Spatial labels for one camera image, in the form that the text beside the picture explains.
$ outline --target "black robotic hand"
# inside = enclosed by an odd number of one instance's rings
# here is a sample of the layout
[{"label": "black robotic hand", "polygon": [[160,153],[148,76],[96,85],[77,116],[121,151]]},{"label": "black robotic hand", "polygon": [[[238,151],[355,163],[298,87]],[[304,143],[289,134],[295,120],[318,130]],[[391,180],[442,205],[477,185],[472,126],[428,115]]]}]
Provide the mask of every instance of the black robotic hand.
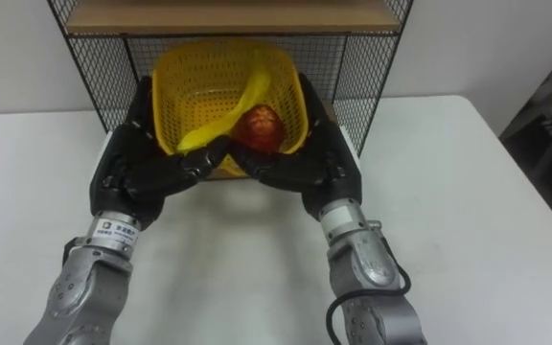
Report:
[{"label": "black robotic hand", "polygon": [[120,212],[138,219],[142,229],[159,217],[166,196],[205,179],[224,159],[230,141],[220,136],[185,155],[167,155],[155,139],[150,92],[150,78],[143,78],[125,121],[110,134],[90,186],[93,216]]},{"label": "black robotic hand", "polygon": [[261,183],[302,194],[306,211],[315,219],[328,203],[351,198],[361,203],[361,174],[338,124],[329,118],[310,81],[299,80],[310,124],[304,146],[295,154],[266,154],[232,141],[236,163]]}]

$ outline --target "black cable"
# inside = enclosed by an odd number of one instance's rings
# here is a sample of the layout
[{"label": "black cable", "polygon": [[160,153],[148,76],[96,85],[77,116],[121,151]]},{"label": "black cable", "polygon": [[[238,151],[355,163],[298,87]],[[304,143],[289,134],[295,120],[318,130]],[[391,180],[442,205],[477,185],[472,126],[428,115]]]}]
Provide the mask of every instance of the black cable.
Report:
[{"label": "black cable", "polygon": [[347,292],[347,293],[337,297],[335,300],[333,300],[333,302],[327,308],[327,312],[325,314],[325,325],[327,327],[327,334],[330,336],[330,339],[332,340],[333,345],[342,345],[342,343],[337,338],[337,335],[335,335],[335,332],[334,332],[334,312],[344,302],[347,302],[347,301],[352,300],[354,298],[367,297],[367,296],[392,296],[392,297],[393,296],[404,296],[412,288],[412,281],[410,280],[410,276],[400,266],[400,264],[398,264],[397,260],[395,260],[395,256],[393,255],[393,252],[391,251],[391,248],[389,247],[389,243],[387,243],[386,238],[381,238],[380,240],[384,244],[384,246],[387,250],[387,253],[389,253],[391,258],[395,262],[395,265],[398,267],[398,272],[400,273],[400,275],[402,276],[402,279],[403,279],[403,287],[401,287],[399,289],[395,289],[395,290],[365,288],[365,289],[360,289],[360,290],[356,290],[356,291]]}]

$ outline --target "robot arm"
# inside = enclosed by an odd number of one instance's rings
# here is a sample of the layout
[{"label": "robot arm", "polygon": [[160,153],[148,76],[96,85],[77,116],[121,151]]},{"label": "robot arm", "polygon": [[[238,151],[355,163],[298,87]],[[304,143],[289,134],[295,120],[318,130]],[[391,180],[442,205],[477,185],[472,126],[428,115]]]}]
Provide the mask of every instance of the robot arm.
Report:
[{"label": "robot arm", "polygon": [[351,150],[308,79],[300,75],[300,82],[311,123],[300,152],[265,155],[231,143],[230,153],[249,176],[301,193],[306,211],[320,221],[337,296],[326,317],[333,344],[340,344],[332,325],[339,306],[350,344],[426,344],[419,318],[403,297],[410,279],[395,260],[380,223],[368,221],[361,211],[361,175]]},{"label": "robot arm", "polygon": [[109,344],[127,299],[129,260],[140,232],[159,217],[166,196],[206,178],[227,153],[265,185],[301,193],[307,212],[320,221],[337,296],[326,320],[334,344],[340,344],[332,327],[339,306],[351,344],[425,344],[416,312],[403,297],[409,279],[380,227],[361,212],[355,160],[306,77],[300,80],[312,126],[297,154],[265,155],[219,137],[184,156],[167,156],[158,148],[150,80],[142,80],[125,122],[109,134],[91,181],[93,222],[85,237],[65,246],[46,311],[24,344]]},{"label": "robot arm", "polygon": [[193,187],[226,155],[229,139],[167,156],[153,138],[150,79],[142,80],[123,124],[108,134],[90,185],[93,221],[65,245],[63,269],[25,345],[107,345],[127,299],[129,262],[140,232],[166,196]]}]

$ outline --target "white wall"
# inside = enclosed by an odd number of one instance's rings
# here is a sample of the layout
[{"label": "white wall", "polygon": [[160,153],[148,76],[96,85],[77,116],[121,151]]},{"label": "white wall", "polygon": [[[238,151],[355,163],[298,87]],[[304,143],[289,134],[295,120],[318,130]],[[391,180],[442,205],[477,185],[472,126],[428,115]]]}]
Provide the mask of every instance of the white wall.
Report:
[{"label": "white wall", "polygon": [[46,0],[0,0],[0,112],[91,107]]},{"label": "white wall", "polygon": [[416,0],[387,95],[461,94],[501,132],[552,70],[552,0]]},{"label": "white wall", "polygon": [[[499,132],[551,69],[552,0],[416,0],[385,96],[462,94]],[[0,112],[90,107],[46,0],[0,0]]]}]

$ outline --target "label on robot arm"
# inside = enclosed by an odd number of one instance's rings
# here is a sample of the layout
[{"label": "label on robot arm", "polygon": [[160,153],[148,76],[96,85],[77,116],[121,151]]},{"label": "label on robot arm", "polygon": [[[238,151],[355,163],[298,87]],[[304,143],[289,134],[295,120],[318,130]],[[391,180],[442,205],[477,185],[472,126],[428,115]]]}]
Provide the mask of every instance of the label on robot arm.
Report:
[{"label": "label on robot arm", "polygon": [[122,242],[131,247],[138,242],[140,231],[122,221],[115,219],[99,219],[93,232],[93,238],[109,239]]}]

